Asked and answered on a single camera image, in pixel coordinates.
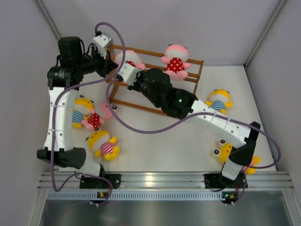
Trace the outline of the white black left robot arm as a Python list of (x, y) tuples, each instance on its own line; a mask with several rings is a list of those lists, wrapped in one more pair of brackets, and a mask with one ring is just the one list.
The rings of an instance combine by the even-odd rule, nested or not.
[(64, 37), (58, 41), (57, 64), (47, 74), (50, 99), (49, 123), (43, 148), (37, 158), (51, 166), (71, 167), (76, 172), (91, 175), (90, 183), (101, 188), (106, 176), (100, 164), (87, 159), (84, 148), (74, 147), (72, 141), (72, 115), (79, 84), (84, 75), (96, 72), (105, 77), (117, 68), (110, 56), (110, 36), (101, 34), (93, 38), (91, 54), (84, 51), (79, 37)]

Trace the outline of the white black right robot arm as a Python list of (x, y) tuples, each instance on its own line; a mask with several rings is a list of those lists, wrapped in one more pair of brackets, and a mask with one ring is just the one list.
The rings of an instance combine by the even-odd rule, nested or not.
[(166, 115), (197, 124), (228, 141), (232, 147), (224, 163), (220, 183), (232, 186), (243, 169), (249, 166), (256, 147), (260, 124), (245, 124), (230, 120), (197, 98), (196, 95), (174, 88), (169, 76), (160, 69), (143, 71), (130, 65), (124, 66), (121, 76), (128, 90), (142, 93), (156, 108)]

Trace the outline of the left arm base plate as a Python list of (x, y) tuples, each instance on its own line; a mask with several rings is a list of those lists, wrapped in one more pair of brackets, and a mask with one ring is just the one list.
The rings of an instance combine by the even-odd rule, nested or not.
[[(113, 189), (119, 188), (121, 184), (120, 174), (106, 174), (104, 178), (110, 181)], [(81, 176), (79, 187), (80, 189), (108, 189), (109, 183), (102, 179)]]

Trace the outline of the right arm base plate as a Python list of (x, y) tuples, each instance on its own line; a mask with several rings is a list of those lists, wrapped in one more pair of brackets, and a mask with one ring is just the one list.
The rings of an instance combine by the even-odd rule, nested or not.
[(235, 180), (230, 180), (221, 175), (221, 173), (207, 173), (204, 175), (205, 188), (208, 189), (236, 189), (243, 188), (245, 178), (243, 173), (239, 173)]

